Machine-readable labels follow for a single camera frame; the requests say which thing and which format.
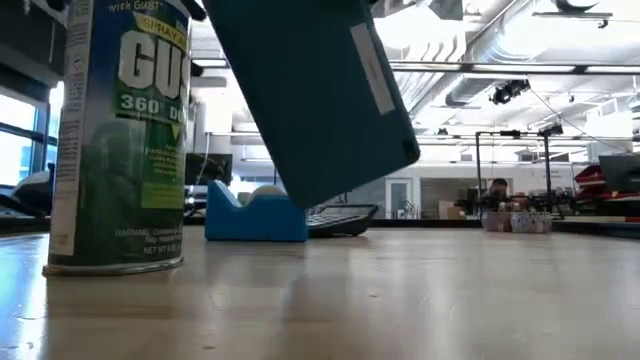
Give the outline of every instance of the door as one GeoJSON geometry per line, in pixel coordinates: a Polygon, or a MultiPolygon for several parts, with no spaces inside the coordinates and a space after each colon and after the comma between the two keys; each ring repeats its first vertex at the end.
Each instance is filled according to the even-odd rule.
{"type": "Polygon", "coordinates": [[[415,219],[411,179],[387,179],[385,184],[385,218],[415,219]]]}

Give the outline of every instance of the spray can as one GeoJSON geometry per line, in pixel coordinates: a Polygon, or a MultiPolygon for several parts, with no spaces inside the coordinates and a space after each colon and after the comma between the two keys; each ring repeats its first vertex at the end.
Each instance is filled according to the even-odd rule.
{"type": "Polygon", "coordinates": [[[45,274],[182,263],[190,19],[179,0],[73,0],[45,274]]]}

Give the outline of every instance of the computer monitor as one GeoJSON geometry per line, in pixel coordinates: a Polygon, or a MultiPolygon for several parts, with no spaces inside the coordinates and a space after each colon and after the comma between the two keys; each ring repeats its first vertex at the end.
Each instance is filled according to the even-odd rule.
{"type": "Polygon", "coordinates": [[[220,180],[231,184],[231,154],[187,154],[185,185],[207,185],[209,181],[220,180]]]}
{"type": "Polygon", "coordinates": [[[640,192],[640,156],[600,156],[600,169],[611,191],[640,192]]]}

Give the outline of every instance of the white label sticker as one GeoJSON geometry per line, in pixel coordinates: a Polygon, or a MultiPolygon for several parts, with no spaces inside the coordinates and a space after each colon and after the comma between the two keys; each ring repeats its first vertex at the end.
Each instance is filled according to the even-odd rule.
{"type": "Polygon", "coordinates": [[[351,36],[356,44],[356,50],[360,56],[364,73],[367,76],[373,99],[378,106],[380,115],[384,115],[396,107],[391,98],[391,92],[387,85],[387,80],[382,73],[382,66],[378,60],[376,49],[373,46],[371,33],[367,28],[367,24],[362,23],[351,27],[351,36]]]}

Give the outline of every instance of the teal folder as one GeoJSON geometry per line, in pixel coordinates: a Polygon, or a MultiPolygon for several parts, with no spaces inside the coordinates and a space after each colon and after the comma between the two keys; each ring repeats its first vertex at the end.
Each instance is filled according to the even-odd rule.
{"type": "Polygon", "coordinates": [[[360,0],[204,0],[287,193],[311,207],[420,157],[360,0]]]}

